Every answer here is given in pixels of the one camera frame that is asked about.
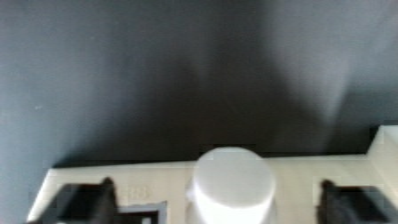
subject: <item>gray wall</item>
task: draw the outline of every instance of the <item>gray wall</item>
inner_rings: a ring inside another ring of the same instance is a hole
[[[365,152],[397,35],[397,0],[0,0],[0,222],[54,165]]]

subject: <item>dark gray background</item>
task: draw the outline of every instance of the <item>dark gray background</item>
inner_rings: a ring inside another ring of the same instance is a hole
[[[366,152],[397,35],[397,0],[0,0],[0,223],[54,165]]]

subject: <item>white surface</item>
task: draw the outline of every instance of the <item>white surface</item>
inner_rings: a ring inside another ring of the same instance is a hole
[[[263,223],[276,179],[265,160],[249,150],[224,147],[203,155],[191,186],[192,211],[203,224]]]
[[[398,127],[382,127],[368,155],[265,159],[278,179],[278,223],[317,223],[320,181],[338,185],[374,185],[398,207]],[[47,174],[29,221],[34,220],[66,183],[100,183],[111,176],[118,203],[167,201],[167,223],[185,224],[185,197],[194,162],[52,169]]]

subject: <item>white cylindrical object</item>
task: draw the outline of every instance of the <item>white cylindrical object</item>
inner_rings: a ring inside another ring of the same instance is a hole
[[[194,169],[189,222],[267,223],[274,194],[276,179],[263,158],[239,147],[212,150]]]

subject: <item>white platform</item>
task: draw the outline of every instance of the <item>white platform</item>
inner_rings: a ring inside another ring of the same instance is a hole
[[[374,185],[398,207],[398,126],[382,126],[368,155],[265,159],[278,178],[278,223],[317,223],[320,182]],[[50,169],[32,206],[29,221],[47,208],[61,186],[100,183],[112,177],[120,206],[167,201],[167,224],[185,224],[194,162]]]

